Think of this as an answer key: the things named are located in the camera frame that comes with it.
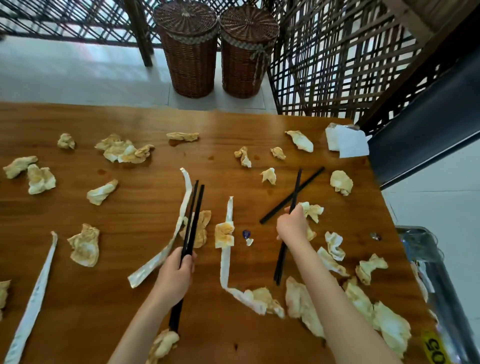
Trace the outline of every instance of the wicker basket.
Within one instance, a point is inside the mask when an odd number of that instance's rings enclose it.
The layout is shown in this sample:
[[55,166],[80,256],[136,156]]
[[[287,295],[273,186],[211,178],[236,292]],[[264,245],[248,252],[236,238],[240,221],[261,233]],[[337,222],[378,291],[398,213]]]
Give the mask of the wicker basket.
[[234,97],[252,97],[270,63],[278,24],[269,12],[242,5],[223,12],[220,28],[223,89]]
[[197,1],[163,1],[154,18],[175,91],[193,98],[208,95],[215,78],[215,12]]

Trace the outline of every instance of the wooden table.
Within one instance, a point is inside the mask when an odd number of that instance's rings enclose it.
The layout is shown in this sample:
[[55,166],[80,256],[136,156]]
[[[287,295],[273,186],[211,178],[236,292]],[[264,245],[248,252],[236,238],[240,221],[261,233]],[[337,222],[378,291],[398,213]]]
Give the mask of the wooden table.
[[[59,235],[42,310],[27,342],[23,363],[105,363],[155,281],[155,273],[132,289],[127,276],[157,254],[171,238],[184,195],[184,167],[191,179],[205,184],[203,209],[212,210],[207,244],[197,251],[193,284],[185,297],[180,344],[165,363],[333,363],[330,350],[299,320],[259,316],[221,289],[220,250],[214,247],[215,225],[225,221],[227,201],[234,196],[235,247],[229,286],[242,290],[267,286],[285,307],[285,284],[274,286],[280,247],[276,218],[258,220],[292,192],[297,170],[303,179],[320,166],[325,171],[299,195],[325,207],[315,249],[326,247],[324,233],[344,237],[344,266],[353,274],[358,261],[372,253],[384,257],[387,270],[372,275],[363,287],[373,302],[381,300],[412,326],[406,363],[426,363],[420,333],[432,328],[420,290],[367,158],[339,159],[329,152],[324,129],[345,119],[274,115],[242,115],[172,109],[135,109],[67,105],[0,104],[0,164],[16,157],[38,156],[50,167],[57,187],[39,195],[27,193],[25,174],[0,181],[0,280],[11,279],[10,295],[0,323],[0,355],[5,355],[51,244]],[[298,150],[286,130],[301,130],[314,152]],[[199,132],[193,143],[169,144],[168,132]],[[61,133],[71,133],[74,151],[59,149]],[[111,163],[94,145],[110,133],[136,146],[154,144],[151,159],[140,165]],[[233,152],[248,147],[252,168],[240,166]],[[281,147],[287,159],[274,158]],[[274,167],[276,186],[262,184],[260,172]],[[350,196],[330,186],[334,170],[354,182]],[[86,199],[87,191],[117,178],[118,189],[101,205]],[[70,260],[66,239],[82,223],[100,229],[100,258],[93,268]],[[241,236],[252,232],[247,247]],[[370,233],[382,236],[380,242]],[[288,255],[283,281],[300,279]]]

